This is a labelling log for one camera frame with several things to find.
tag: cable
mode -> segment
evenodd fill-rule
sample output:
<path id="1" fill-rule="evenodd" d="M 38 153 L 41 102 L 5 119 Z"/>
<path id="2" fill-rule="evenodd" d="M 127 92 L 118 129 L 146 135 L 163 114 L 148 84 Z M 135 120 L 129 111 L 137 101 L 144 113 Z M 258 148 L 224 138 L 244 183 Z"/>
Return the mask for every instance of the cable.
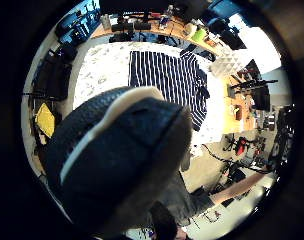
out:
<path id="1" fill-rule="evenodd" d="M 176 21 L 174 21 L 174 20 L 170 20 L 171 22 L 175 22 L 175 23 L 177 23 L 177 24 L 180 24 L 181 26 L 183 26 L 184 27 L 184 24 L 183 23 L 180 23 L 180 22 L 176 22 Z"/>
<path id="2" fill-rule="evenodd" d="M 214 157 L 215 159 L 217 159 L 217 160 L 219 160 L 219 161 L 221 161 L 221 162 L 236 164 L 236 165 L 238 165 L 239 167 L 247 168 L 247 169 L 250 169 L 250 170 L 255 171 L 255 172 L 257 172 L 257 173 L 261 173 L 261 174 L 270 173 L 270 171 L 264 171 L 264 170 L 260 170 L 260 169 L 254 169 L 254 168 L 245 166 L 244 164 L 242 164 L 242 163 L 240 163 L 240 162 L 233 162 L 233 161 L 230 160 L 230 159 L 220 158 L 220 157 L 216 156 L 214 153 L 212 153 L 212 152 L 210 151 L 210 149 L 209 149 L 205 144 L 202 144 L 202 146 L 204 146 L 204 147 L 208 150 L 210 156 Z"/>

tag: computer monitor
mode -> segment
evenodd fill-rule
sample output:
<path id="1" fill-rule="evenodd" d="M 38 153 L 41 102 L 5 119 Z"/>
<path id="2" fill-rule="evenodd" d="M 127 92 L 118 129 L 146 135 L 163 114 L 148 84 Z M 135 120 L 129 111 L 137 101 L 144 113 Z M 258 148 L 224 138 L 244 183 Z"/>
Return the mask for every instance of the computer monitor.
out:
<path id="1" fill-rule="evenodd" d="M 100 11 L 102 14 L 163 12 L 172 3 L 171 0 L 100 0 Z"/>

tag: wall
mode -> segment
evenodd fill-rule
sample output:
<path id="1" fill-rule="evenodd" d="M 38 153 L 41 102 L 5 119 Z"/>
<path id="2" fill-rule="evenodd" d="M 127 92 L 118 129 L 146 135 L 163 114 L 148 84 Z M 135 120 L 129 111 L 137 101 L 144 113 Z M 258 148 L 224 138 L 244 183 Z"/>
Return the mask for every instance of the wall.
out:
<path id="1" fill-rule="evenodd" d="M 271 105 L 287 106 L 292 104 L 292 94 L 289 79 L 282 67 L 262 74 L 262 78 L 264 80 L 278 80 L 277 83 L 268 84 L 271 96 Z"/>

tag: black office chair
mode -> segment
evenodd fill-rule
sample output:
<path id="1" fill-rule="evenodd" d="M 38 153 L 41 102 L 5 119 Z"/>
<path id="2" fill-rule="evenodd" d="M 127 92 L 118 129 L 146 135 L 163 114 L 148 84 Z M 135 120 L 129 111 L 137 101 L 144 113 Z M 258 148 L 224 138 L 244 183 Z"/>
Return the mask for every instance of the black office chair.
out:
<path id="1" fill-rule="evenodd" d="M 213 18 L 208 22 L 208 28 L 211 33 L 221 34 L 224 30 L 228 29 L 229 26 L 226 20 L 222 18 Z"/>

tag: bottle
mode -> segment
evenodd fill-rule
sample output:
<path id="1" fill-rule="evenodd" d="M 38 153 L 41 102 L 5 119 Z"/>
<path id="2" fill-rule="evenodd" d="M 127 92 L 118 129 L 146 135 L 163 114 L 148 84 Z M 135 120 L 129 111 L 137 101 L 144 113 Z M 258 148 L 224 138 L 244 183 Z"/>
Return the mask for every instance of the bottle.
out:
<path id="1" fill-rule="evenodd" d="M 168 9 L 161 16 L 161 19 L 159 22 L 159 28 L 165 29 L 167 27 L 168 21 L 171 19 L 172 16 L 173 16 L 173 5 L 169 5 Z"/>

